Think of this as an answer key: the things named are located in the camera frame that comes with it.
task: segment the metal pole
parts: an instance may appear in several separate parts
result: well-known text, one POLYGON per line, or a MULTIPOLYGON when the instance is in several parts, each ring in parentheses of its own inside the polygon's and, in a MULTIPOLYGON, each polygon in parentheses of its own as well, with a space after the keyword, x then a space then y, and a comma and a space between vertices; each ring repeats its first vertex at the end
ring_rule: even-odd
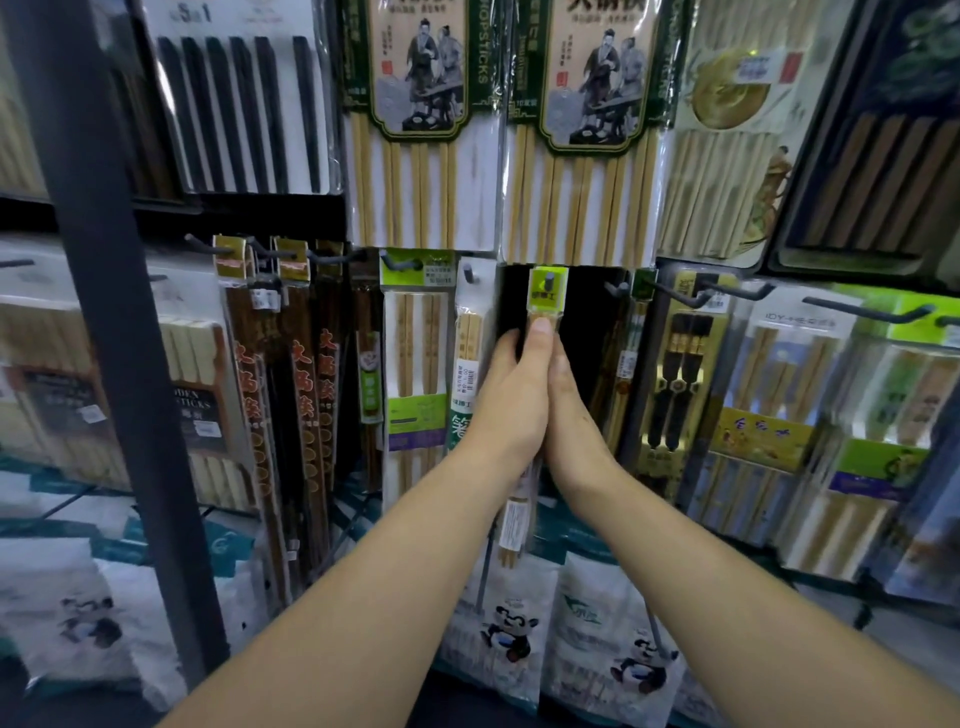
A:
POLYGON ((70 272, 191 690, 228 658, 90 6, 0 0, 70 272))

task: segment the panda bag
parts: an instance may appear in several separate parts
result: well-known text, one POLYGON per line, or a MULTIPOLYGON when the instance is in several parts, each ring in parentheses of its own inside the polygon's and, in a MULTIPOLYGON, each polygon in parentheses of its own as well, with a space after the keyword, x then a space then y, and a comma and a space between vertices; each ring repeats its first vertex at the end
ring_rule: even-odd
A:
POLYGON ((435 667, 535 713, 560 565, 525 553, 512 569, 491 559, 478 610, 484 555, 446 627, 435 667))
POLYGON ((684 658, 620 567, 567 553, 543 692, 586 720, 663 728, 684 658))

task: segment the yellow label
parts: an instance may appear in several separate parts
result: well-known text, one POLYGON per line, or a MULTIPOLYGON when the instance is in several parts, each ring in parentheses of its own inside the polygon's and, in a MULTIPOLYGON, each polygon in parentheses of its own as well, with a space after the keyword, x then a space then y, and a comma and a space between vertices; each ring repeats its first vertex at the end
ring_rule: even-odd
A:
POLYGON ((811 425, 725 407, 710 449, 768 468, 795 472, 813 433, 811 425))

